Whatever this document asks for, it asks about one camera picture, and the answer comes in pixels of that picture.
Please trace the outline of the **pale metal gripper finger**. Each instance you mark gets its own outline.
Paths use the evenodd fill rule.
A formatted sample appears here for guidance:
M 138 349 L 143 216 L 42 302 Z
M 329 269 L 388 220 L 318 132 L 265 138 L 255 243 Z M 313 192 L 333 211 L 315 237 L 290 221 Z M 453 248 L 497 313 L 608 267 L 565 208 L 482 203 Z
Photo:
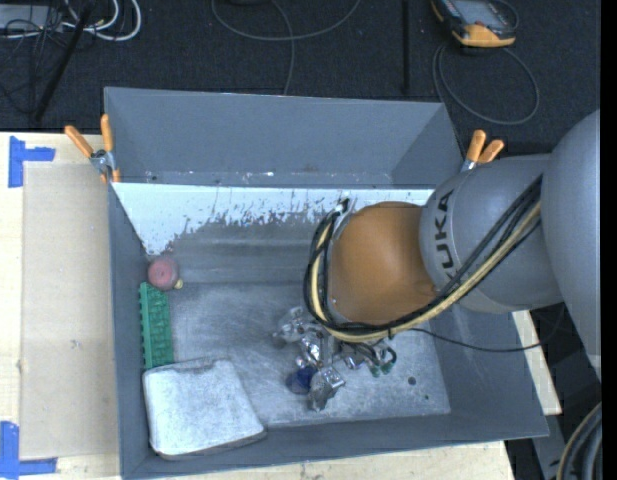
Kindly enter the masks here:
M 324 410 L 328 400 L 344 385 L 344 378 L 334 367 L 318 370 L 310 382 L 308 408 L 317 412 Z

